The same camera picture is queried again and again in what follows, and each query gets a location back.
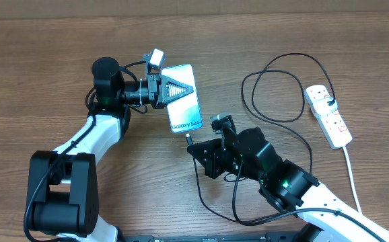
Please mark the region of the blue Galaxy smartphone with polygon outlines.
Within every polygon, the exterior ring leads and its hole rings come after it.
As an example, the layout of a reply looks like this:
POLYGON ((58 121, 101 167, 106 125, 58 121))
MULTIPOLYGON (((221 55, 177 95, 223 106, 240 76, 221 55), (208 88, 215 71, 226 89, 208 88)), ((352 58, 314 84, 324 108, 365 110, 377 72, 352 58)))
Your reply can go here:
POLYGON ((194 87, 193 93, 167 105, 171 131, 181 133, 200 129, 203 121, 192 66, 167 67, 162 69, 161 75, 194 87))

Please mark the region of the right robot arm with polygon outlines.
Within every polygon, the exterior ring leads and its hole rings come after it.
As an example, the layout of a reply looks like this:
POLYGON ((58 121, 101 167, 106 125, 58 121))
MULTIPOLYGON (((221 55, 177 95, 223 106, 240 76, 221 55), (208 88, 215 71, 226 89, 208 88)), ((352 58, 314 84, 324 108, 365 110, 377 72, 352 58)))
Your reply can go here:
POLYGON ((277 213, 244 220, 232 200, 234 220, 244 226, 264 225, 287 216, 306 222, 299 241, 389 241, 389 231, 335 196, 311 173, 282 159, 260 128, 236 132, 230 117, 215 120, 221 138, 194 143, 186 136, 187 151, 212 179, 228 172, 259 184, 260 195, 277 213))

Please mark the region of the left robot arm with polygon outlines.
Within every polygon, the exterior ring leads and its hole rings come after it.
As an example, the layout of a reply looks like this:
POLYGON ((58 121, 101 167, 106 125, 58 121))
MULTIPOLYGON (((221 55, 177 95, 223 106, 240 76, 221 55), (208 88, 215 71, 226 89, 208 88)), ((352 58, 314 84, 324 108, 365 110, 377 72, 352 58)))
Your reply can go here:
POLYGON ((85 125, 52 151, 36 151, 30 159, 24 234, 44 233, 49 241, 122 241, 122 231, 99 214, 97 165, 121 141, 132 112, 167 109, 171 131, 203 125, 191 65, 164 66, 164 53, 145 54, 142 79, 129 65, 102 57, 92 65, 94 85, 85 97, 85 125))

